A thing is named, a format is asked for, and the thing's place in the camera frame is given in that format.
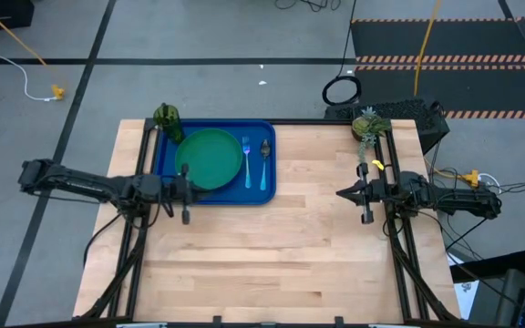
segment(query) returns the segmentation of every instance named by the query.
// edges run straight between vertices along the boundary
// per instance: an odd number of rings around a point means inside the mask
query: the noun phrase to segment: wooden table
[[[109,176],[135,173],[143,122],[121,121]],[[415,123],[392,126],[400,168],[426,176]],[[357,180],[358,145],[350,128],[274,127],[277,191],[271,202],[196,206],[188,226],[179,209],[173,219],[162,212],[149,229],[136,321],[211,322],[221,315],[228,323],[333,323],[335,316],[346,323],[402,323],[383,206],[373,207],[374,224],[362,225],[362,209],[335,196]],[[374,157],[368,150],[368,162]],[[376,176],[370,165],[370,177]],[[95,229],[114,215],[111,205],[101,205]],[[121,220],[92,245],[75,314],[90,308],[113,278],[123,229]],[[419,215],[413,231],[425,281],[458,316],[438,224]],[[407,285],[418,317],[409,278]],[[124,313],[127,297],[121,300]]]

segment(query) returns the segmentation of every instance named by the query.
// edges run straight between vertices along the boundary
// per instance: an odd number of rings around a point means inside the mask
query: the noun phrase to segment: fork
[[[246,157],[246,182],[244,183],[244,187],[250,188],[251,187],[251,171],[249,170],[249,165],[248,165],[248,154],[251,152],[251,143],[248,137],[242,137],[242,152],[244,153],[244,156]]]

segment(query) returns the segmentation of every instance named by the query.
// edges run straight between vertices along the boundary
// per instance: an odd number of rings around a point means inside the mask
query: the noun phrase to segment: blue tray
[[[251,170],[252,187],[244,187],[246,161],[242,161],[241,170],[227,185],[212,192],[208,198],[198,204],[208,205],[262,205],[271,200],[277,188],[276,138],[273,126],[259,119],[183,119],[181,126],[186,137],[205,128],[219,128],[232,134],[242,144],[242,137],[251,140],[251,153],[248,156]],[[271,141],[271,155],[266,160],[266,190],[261,190],[263,176],[263,140]],[[175,153],[178,145],[172,143],[165,133],[160,135],[160,143],[154,166],[154,174],[175,175]]]

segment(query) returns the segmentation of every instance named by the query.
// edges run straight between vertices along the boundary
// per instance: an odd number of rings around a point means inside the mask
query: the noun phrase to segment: green plate
[[[185,138],[175,153],[175,170],[188,163],[188,178],[198,187],[213,190],[230,182],[241,169],[242,146],[230,133],[206,128]]]

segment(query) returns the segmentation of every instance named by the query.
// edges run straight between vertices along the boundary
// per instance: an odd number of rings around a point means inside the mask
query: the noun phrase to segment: black ring
[[[334,85],[336,82],[339,81],[352,81],[355,84],[355,94],[350,97],[347,100],[344,100],[342,102],[333,102],[327,98],[327,90]],[[362,96],[362,84],[360,83],[360,80],[357,77],[353,76],[340,76],[335,77],[333,80],[329,81],[324,87],[324,91],[321,93],[321,97],[324,99],[324,103],[327,105],[335,106],[335,105],[344,105],[344,104],[352,104],[356,102],[360,97]]]

